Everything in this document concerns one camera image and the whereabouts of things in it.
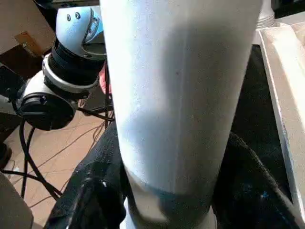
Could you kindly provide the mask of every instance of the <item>wire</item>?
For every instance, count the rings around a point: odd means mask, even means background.
[[[20,112],[19,112],[19,110],[18,110],[18,108],[17,108],[17,101],[16,101],[16,99],[11,99],[11,104],[12,104],[12,106],[13,106],[13,108],[14,108],[15,113],[16,113],[19,117],[21,117],[21,114],[20,114]]]
[[[103,119],[103,120],[107,120],[107,121],[111,121],[111,122],[114,122],[114,121],[115,121],[113,118],[108,118],[108,117],[105,117],[105,116],[103,116],[103,115],[96,114],[96,113],[94,113],[94,112],[92,112],[92,111],[86,110],[86,109],[81,108],[81,107],[77,108],[77,110],[79,110],[79,111],[81,111],[81,112],[83,112],[83,113],[86,113],[86,114],[88,114],[88,115],[92,115],[92,116],[95,116],[95,117],[97,117],[97,118],[101,118],[101,119]]]
[[[10,171],[10,170],[1,170],[2,173],[4,174],[12,174],[12,175],[18,175],[18,176],[24,176],[24,173],[22,172],[18,172],[18,171]],[[33,180],[36,180],[36,181],[39,181],[41,182],[41,180],[34,176],[34,175],[31,175],[31,174],[27,174],[27,178],[30,178],[30,179],[33,179]],[[54,192],[56,192],[58,195],[62,195],[62,192],[59,191],[56,187],[54,187],[53,185],[51,185],[49,182],[46,182],[46,185],[50,188],[53,188],[54,189]]]
[[[108,64],[105,63],[105,82],[106,82],[106,92],[105,92],[105,117],[108,118],[108,100],[109,100],[109,74],[108,74]],[[105,129],[108,127],[108,120],[105,120]]]
[[[83,134],[81,134],[80,136],[78,136],[73,142],[71,142],[69,145],[67,145],[65,148],[61,149],[60,151],[58,151],[56,154],[54,154],[52,157],[50,157],[48,160],[46,160],[45,162],[41,163],[39,166],[37,166],[38,168],[40,168],[41,166],[43,166],[44,164],[46,164],[47,162],[49,162],[50,160],[52,160],[53,158],[55,158],[57,155],[59,155],[60,153],[62,153],[65,149],[67,149],[68,147],[70,147],[71,145],[73,145],[77,140],[79,140],[81,137],[83,137],[85,134],[89,133],[90,131],[94,130],[98,128],[95,127],[95,128],[92,128],[90,130],[87,130],[86,132],[84,132]],[[22,178],[16,180],[14,182],[14,185],[17,184]]]
[[[35,128],[32,127],[30,130],[29,136],[28,136],[28,141],[27,141],[27,149],[29,151],[30,149],[30,144],[31,140],[34,134]],[[21,186],[21,197],[24,199],[25,196],[25,189],[26,189],[26,184],[27,184],[27,174],[28,174],[28,161],[27,158],[24,157],[24,166],[23,166],[23,180],[22,180],[22,186]]]
[[[57,200],[58,196],[56,195],[54,190],[50,186],[48,186],[48,182],[45,180],[45,178],[43,177],[41,172],[38,170],[37,166],[35,165],[35,162],[33,161],[31,155],[29,154],[29,151],[28,151],[27,145],[25,143],[25,139],[24,139],[24,124],[25,124],[25,121],[22,120],[21,124],[20,124],[20,128],[19,128],[20,142],[21,142],[21,146],[22,146],[22,149],[24,152],[24,156],[27,159],[27,161],[29,162],[30,166],[32,167],[34,173],[36,174],[36,176],[40,180],[40,182],[44,185],[44,187],[47,189],[47,191],[50,193],[50,195],[55,200]]]
[[[62,192],[62,190],[64,189],[65,185],[69,182],[69,180],[70,180],[70,178],[62,185],[62,187],[61,187],[61,192]],[[41,200],[38,201],[37,203],[35,203],[35,204],[29,206],[29,208],[33,208],[33,207],[39,205],[40,203],[44,202],[45,200],[47,200],[47,199],[49,199],[49,198],[51,198],[51,196],[48,196],[48,197],[46,197],[46,198],[41,199]]]
[[[35,203],[35,204],[29,206],[29,208],[33,208],[33,207],[39,205],[40,203],[44,202],[46,199],[49,199],[49,198],[51,198],[51,197],[52,197],[52,196],[48,196],[48,197],[46,197],[46,198],[43,198],[42,200],[38,201],[37,203]]]

